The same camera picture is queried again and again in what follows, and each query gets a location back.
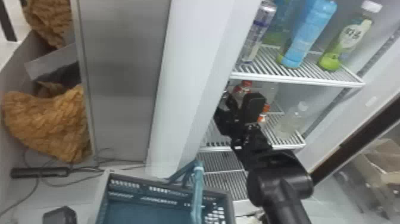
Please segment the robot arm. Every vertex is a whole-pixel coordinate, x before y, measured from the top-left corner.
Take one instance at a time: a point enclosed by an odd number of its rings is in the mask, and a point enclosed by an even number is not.
[[[231,149],[248,171],[248,196],[264,209],[263,223],[311,224],[301,199],[313,194],[313,181],[291,150],[273,150],[262,133],[257,119],[265,98],[246,94],[239,108],[229,95],[225,104],[214,120],[221,134],[232,139]]]

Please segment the blue bottle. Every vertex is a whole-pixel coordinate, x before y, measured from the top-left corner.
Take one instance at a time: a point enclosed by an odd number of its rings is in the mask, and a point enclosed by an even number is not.
[[[334,1],[306,0],[289,38],[280,49],[278,62],[290,68],[300,67],[337,8]]]

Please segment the bottle label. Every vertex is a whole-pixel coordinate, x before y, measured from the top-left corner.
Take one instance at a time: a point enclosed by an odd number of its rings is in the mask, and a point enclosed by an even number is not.
[[[364,20],[361,24],[346,26],[339,36],[341,47],[348,49],[355,47],[371,26],[371,20]]]

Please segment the basket handle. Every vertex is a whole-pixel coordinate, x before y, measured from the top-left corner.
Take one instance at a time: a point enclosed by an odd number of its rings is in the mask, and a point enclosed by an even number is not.
[[[176,173],[168,178],[167,184],[172,184],[182,175],[184,175],[182,180],[182,188],[186,187],[191,174],[194,174],[195,186],[193,188],[193,198],[192,198],[192,211],[190,212],[190,217],[192,218],[193,224],[202,223],[202,205],[203,205],[203,188],[204,188],[204,167],[203,162],[199,160],[191,161],[189,164],[182,167]]]

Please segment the refrigerator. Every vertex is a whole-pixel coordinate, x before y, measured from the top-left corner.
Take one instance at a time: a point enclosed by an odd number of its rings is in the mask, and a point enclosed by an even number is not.
[[[149,142],[147,172],[166,177],[194,158],[205,162],[206,185],[229,190],[236,214],[255,208],[247,200],[246,172],[213,123],[213,114],[230,81],[279,84],[275,105],[261,125],[275,150],[292,149],[313,175],[342,144],[388,107],[399,94],[398,1],[383,5],[357,49],[336,73],[315,65],[329,42],[358,11],[362,1],[336,1],[338,9],[302,68],[275,63],[277,49],[262,46],[253,67],[235,62],[260,1],[172,1],[165,37],[157,100]],[[298,102],[310,105],[306,125],[289,140],[271,130]],[[342,164],[324,169],[333,172]],[[318,184],[323,178],[315,177]]]
[[[301,68],[278,65],[278,48],[268,45],[253,66],[235,66],[260,2],[72,1],[93,150],[145,160],[146,172],[162,178],[200,158],[205,183],[229,190],[243,208],[236,212],[245,214],[254,209],[246,172],[213,122],[228,81],[231,87],[241,80],[278,84],[263,132],[275,150],[294,150],[313,176],[398,97],[398,1],[376,0],[383,8],[373,27],[334,73],[316,62],[362,0],[336,1]],[[309,105],[305,125],[278,138],[272,129],[300,101]],[[323,170],[315,183],[340,165]]]

